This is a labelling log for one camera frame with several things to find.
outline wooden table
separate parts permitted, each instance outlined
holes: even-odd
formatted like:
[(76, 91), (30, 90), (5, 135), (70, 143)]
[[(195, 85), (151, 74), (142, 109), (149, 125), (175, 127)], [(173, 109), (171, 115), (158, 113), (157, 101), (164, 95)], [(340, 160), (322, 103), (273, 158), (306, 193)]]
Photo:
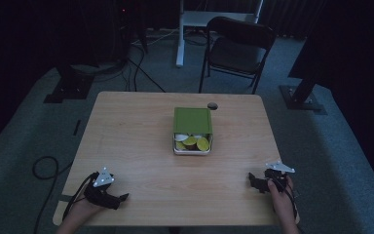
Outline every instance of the wooden table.
[[(211, 111), (211, 152), (173, 154), (174, 108), (209, 102), (218, 104)], [(130, 197), (87, 225), (277, 224), (270, 195), (250, 187), (247, 174), (263, 177), (265, 164), (279, 159), (259, 96), (102, 92), (62, 194), (72, 196), (89, 174), (106, 167), (115, 177), (108, 193)], [(54, 224), (66, 204), (58, 202)]]

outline chair backrest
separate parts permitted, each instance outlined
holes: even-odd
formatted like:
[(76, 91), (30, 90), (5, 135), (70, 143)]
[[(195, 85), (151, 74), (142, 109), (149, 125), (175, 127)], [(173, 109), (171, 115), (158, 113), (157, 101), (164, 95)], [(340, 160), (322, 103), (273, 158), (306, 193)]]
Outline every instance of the chair backrest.
[(226, 17), (215, 17), (207, 24), (207, 33), (218, 34), (240, 44), (257, 46), (267, 51), (276, 40), (275, 32), (268, 26)]

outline food item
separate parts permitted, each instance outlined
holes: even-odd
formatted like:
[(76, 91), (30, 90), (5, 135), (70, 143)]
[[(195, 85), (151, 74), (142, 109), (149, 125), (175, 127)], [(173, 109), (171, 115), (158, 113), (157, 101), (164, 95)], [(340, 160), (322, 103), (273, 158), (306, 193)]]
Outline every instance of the food item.
[(197, 139), (193, 136), (188, 136), (188, 138), (184, 139), (183, 141), (184, 146), (189, 150), (196, 149)]
[(200, 137), (199, 139), (197, 139), (197, 147), (201, 151), (208, 151), (208, 149), (209, 149), (209, 143), (208, 143), (207, 138)]
[(178, 150), (185, 150), (186, 146), (182, 142), (177, 141), (175, 143), (175, 148), (178, 149)]

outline cable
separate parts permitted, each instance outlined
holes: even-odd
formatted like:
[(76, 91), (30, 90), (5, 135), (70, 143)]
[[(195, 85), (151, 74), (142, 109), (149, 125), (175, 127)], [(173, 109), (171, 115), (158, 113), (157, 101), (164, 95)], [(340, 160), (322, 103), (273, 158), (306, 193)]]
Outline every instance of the cable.
[(101, 69), (101, 70), (98, 70), (98, 71), (87, 72), (87, 71), (79, 70), (77, 68), (74, 68), (74, 69), (78, 73), (83, 74), (83, 75), (91, 75), (91, 76), (109, 75), (109, 74), (114, 74), (114, 73), (117, 73), (119, 71), (122, 71), (124, 69), (124, 67), (126, 66), (126, 64), (127, 64), (127, 61), (125, 59), (122, 59), (122, 60), (116, 61), (116, 63), (114, 65), (112, 65), (111, 67), (107, 67), (105, 69)]
[(113, 74), (114, 74), (113, 76), (111, 76), (111, 77), (107, 77), (107, 78), (104, 78), (104, 79), (100, 79), (100, 77), (99, 77), (98, 79), (95, 79), (93, 82), (94, 82), (94, 83), (105, 82), (105, 81), (109, 81), (109, 80), (112, 80), (112, 79), (114, 79), (114, 78), (117, 78), (118, 76), (124, 74), (124, 71), (125, 71), (125, 69), (126, 69), (127, 67), (129, 67), (129, 66), (128, 66), (128, 63), (126, 62), (125, 67), (123, 67), (123, 69), (121, 69), (118, 73), (113, 73)]
[(130, 71), (130, 73), (129, 73), (129, 79), (126, 79), (126, 76), (125, 76), (124, 72), (123, 72), (122, 76), (123, 76), (123, 80), (126, 82), (126, 86), (124, 88), (124, 91), (128, 91), (129, 92), (130, 91), (129, 80), (130, 80), (130, 76), (131, 76), (132, 70), (131, 70), (131, 66), (128, 66), (128, 68), (129, 68), (129, 71)]
[[(154, 43), (156, 43), (156, 42), (158, 42), (158, 41), (160, 41), (160, 40), (163, 40), (163, 39), (166, 38), (166, 37), (169, 37), (169, 36), (172, 35), (172, 34), (173, 34), (177, 29), (178, 29), (178, 27), (177, 27), (176, 29), (173, 29), (170, 33), (161, 36), (160, 38), (156, 39), (156, 40), (153, 41), (153, 42), (148, 43), (147, 45), (148, 45), (148, 46), (153, 45)], [(136, 46), (140, 46), (141, 44), (138, 44), (138, 42), (139, 42), (139, 39), (137, 39), (136, 41), (132, 42), (131, 44), (132, 44), (132, 45), (136, 45)]]
[(71, 210), (72, 205), (74, 205), (76, 202), (83, 200), (83, 199), (76, 200), (76, 198), (80, 194), (81, 190), (83, 189), (87, 181), (91, 179), (93, 176), (94, 174), (91, 174), (86, 179), (84, 179), (84, 181), (81, 183), (80, 187), (78, 188), (77, 192), (74, 194), (74, 196), (71, 197), (71, 199), (68, 202), (68, 205), (65, 208), (65, 211), (63, 212), (62, 221), (68, 216), (69, 210)]
[(148, 74), (147, 74), (147, 72), (145, 72), (141, 67), (140, 67), (140, 65), (141, 65), (141, 63), (142, 63), (142, 61), (144, 60), (144, 51), (141, 49), (141, 48), (139, 48), (139, 47), (137, 47), (137, 46), (134, 46), (134, 45), (132, 45), (133, 47), (136, 47), (140, 52), (141, 52), (141, 55), (142, 55), (142, 57), (141, 57), (141, 60), (140, 60), (140, 62), (138, 63), (138, 64), (136, 64), (134, 61), (132, 61), (131, 59), (129, 59), (129, 62), (131, 62), (132, 64), (134, 64), (135, 66), (136, 66), (136, 71), (135, 71), (135, 74), (134, 74), (134, 90), (135, 91), (137, 91), (137, 88), (136, 88), (136, 73), (137, 73), (137, 71), (138, 71), (138, 69), (140, 69), (146, 76), (147, 76), (147, 78), (151, 81), (151, 82), (153, 82), (161, 91), (163, 91), (163, 93), (165, 93), (166, 91), (157, 83), (157, 82), (155, 82)]
[[(200, 35), (206, 39), (206, 35), (204, 33), (200, 33)], [(206, 40), (204, 42), (197, 42), (191, 39), (184, 38), (184, 41), (188, 43), (189, 45), (193, 45), (193, 46), (205, 46), (207, 44)]]
[[(42, 162), (43, 160), (45, 159), (51, 159), (54, 161), (55, 165), (56, 165), (56, 169), (54, 171), (54, 174), (53, 175), (50, 175), (50, 176), (40, 176), (36, 173), (36, 166), (38, 163)], [(50, 189), (50, 192), (48, 193), (48, 196), (47, 198), (45, 199), (45, 202), (44, 204), (42, 205), (41, 207), (41, 211), (39, 212), (37, 218), (36, 218), (36, 221), (35, 221), (35, 227), (34, 227), (34, 233), (38, 233), (38, 226), (39, 226), (39, 222), (41, 220), (41, 215), (42, 215), (42, 212), (45, 210), (45, 207), (47, 206), (47, 203), (48, 201), (50, 200), (50, 197), (51, 197), (51, 194), (53, 193), (54, 191), (54, 187), (56, 185), (56, 179), (59, 175), (61, 175), (63, 172), (65, 172), (68, 168), (70, 168), (72, 166), (72, 162), (69, 163), (64, 169), (62, 169), (61, 171), (59, 171), (59, 163), (57, 161), (57, 159), (53, 156), (43, 156), (39, 159), (37, 159), (35, 161), (35, 163), (33, 164), (33, 167), (32, 167), (32, 173), (35, 177), (39, 178), (39, 179), (42, 179), (42, 180), (47, 180), (47, 179), (51, 179), (53, 178), (53, 183), (51, 185), (51, 189)]]

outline open box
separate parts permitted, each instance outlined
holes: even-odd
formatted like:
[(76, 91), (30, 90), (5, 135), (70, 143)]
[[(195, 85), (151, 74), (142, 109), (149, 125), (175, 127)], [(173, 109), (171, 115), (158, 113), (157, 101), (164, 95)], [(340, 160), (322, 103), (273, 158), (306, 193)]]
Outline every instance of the open box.
[(207, 155), (213, 140), (208, 108), (174, 108), (172, 148), (177, 155)]

